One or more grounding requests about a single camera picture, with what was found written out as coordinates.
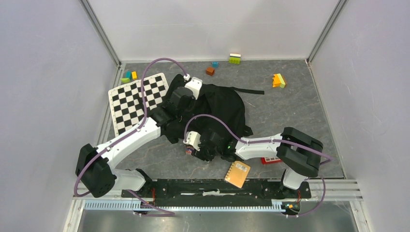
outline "orange notebook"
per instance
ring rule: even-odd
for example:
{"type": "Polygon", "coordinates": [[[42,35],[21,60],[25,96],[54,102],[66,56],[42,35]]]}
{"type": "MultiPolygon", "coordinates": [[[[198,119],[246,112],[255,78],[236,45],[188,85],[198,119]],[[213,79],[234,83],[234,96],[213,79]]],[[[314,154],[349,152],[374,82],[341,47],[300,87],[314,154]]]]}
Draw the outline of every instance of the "orange notebook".
{"type": "Polygon", "coordinates": [[[246,164],[235,161],[229,168],[228,173],[225,176],[225,181],[235,185],[238,188],[242,188],[246,177],[248,176],[250,167],[246,164]]]}

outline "checkerboard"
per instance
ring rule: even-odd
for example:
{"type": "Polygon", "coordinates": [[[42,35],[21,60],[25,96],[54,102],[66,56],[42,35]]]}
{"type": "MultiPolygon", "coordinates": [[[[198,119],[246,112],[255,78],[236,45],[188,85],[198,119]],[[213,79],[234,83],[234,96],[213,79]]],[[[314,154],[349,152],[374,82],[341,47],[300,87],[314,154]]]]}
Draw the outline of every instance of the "checkerboard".
{"type": "MultiPolygon", "coordinates": [[[[132,128],[144,117],[140,88],[141,80],[136,80],[108,91],[116,136],[132,128]]],[[[162,102],[167,90],[168,83],[163,73],[144,78],[148,112],[162,102]]]]}

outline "brown block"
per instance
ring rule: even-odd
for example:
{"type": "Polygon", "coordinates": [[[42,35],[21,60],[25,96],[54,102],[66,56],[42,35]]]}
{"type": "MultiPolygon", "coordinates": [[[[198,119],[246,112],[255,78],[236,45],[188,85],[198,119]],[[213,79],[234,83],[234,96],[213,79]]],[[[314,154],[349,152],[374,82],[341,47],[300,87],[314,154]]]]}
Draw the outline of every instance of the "brown block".
{"type": "Polygon", "coordinates": [[[215,73],[215,69],[214,69],[214,68],[208,67],[208,68],[206,69],[206,74],[208,74],[208,75],[210,75],[210,76],[213,76],[214,73],[215,73]]]}

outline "yellow and orange toy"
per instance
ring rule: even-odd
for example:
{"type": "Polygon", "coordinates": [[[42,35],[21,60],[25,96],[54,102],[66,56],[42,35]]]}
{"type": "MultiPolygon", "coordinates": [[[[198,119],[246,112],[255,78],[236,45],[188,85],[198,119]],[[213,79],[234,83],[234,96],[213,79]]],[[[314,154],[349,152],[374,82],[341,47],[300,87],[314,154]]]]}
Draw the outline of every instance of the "yellow and orange toy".
{"type": "Polygon", "coordinates": [[[283,76],[280,73],[274,74],[273,75],[273,88],[275,87],[285,88],[285,86],[286,86],[285,78],[283,78],[283,76]]]}

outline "notebook label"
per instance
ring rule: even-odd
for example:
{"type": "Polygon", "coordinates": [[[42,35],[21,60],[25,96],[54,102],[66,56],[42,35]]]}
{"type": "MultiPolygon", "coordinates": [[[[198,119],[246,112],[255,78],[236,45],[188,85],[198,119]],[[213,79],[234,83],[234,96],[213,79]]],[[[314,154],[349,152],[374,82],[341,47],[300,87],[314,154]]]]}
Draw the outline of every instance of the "notebook label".
{"type": "Polygon", "coordinates": [[[237,163],[237,164],[236,164],[236,167],[239,168],[240,170],[244,171],[244,172],[246,172],[246,171],[248,170],[247,167],[243,166],[243,165],[240,164],[240,163],[237,163]]]}

